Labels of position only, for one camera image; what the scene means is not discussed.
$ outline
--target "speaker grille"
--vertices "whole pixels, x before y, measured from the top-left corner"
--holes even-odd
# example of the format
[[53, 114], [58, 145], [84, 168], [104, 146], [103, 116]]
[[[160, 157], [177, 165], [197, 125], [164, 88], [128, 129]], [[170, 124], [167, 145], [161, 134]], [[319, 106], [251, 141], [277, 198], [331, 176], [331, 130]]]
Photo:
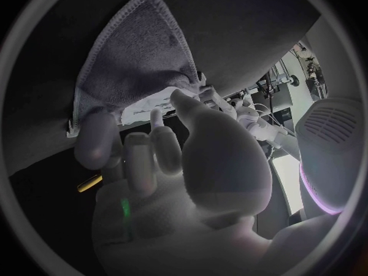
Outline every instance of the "speaker grille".
[[306, 119], [305, 130], [328, 142], [341, 144], [352, 135], [356, 117], [347, 111], [332, 107], [318, 107]]

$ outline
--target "gray towel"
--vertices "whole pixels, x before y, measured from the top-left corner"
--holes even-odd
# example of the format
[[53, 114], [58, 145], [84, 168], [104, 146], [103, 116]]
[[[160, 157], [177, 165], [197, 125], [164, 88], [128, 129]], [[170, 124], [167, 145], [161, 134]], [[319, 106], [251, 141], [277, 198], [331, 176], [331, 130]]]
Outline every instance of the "gray towel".
[[130, 0], [96, 39], [79, 73], [68, 137], [90, 112], [105, 110], [121, 123], [125, 107], [168, 86], [199, 94], [184, 35], [163, 0]]

